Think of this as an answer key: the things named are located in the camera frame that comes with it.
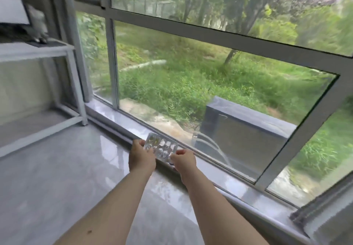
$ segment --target person's right hand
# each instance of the person's right hand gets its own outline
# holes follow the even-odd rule
[[[174,164],[175,169],[180,173],[181,179],[189,172],[197,170],[196,158],[190,149],[180,149],[175,154],[170,155],[170,159]]]

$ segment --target grey floor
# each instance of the grey floor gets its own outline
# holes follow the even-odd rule
[[[0,244],[51,245],[128,172],[128,149],[92,123],[0,158]],[[186,190],[162,167],[127,244],[203,244]]]

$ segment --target grass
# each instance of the grass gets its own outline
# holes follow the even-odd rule
[[[118,68],[165,59],[167,63],[119,72],[120,98],[146,104],[179,123],[201,122],[217,95],[299,125],[334,78],[301,66],[116,22]],[[105,60],[103,53],[97,65]],[[109,71],[95,81],[110,94]],[[351,155],[353,116],[336,112],[290,163],[321,179]]]

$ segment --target window frame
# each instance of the window frame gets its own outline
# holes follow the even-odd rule
[[[254,188],[270,193],[275,197],[284,200],[273,192],[268,191],[267,187],[305,146],[307,141],[309,141],[320,129],[330,115],[333,114],[343,104],[344,100],[353,93],[353,57],[263,40],[226,31],[219,31],[216,29],[142,15],[125,10],[118,10],[112,7],[112,0],[99,1],[100,6],[92,4],[89,0],[75,0],[74,10],[105,18],[110,80],[112,86],[112,107],[122,113],[125,112],[119,110],[119,82],[114,27],[115,20],[337,75],[323,95],[317,100],[314,107],[308,112],[303,121],[291,134],[281,150],[274,156],[273,160],[260,177],[258,177],[255,182],[251,182]],[[86,78],[89,79],[89,76],[81,76],[81,79]],[[85,88],[87,84],[90,84],[89,80],[83,82],[83,90],[89,90],[89,88]],[[139,123],[145,124],[132,117],[130,114],[127,115]],[[197,151],[197,153],[206,158],[206,160],[211,161],[212,164],[224,168],[224,166],[221,166],[214,159],[202,152],[200,153],[200,151]],[[239,176],[239,174],[234,173],[231,169],[225,169],[228,172],[230,171],[233,175]]]

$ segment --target wall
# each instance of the wall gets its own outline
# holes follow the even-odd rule
[[[47,109],[50,103],[39,60],[0,63],[0,125]]]

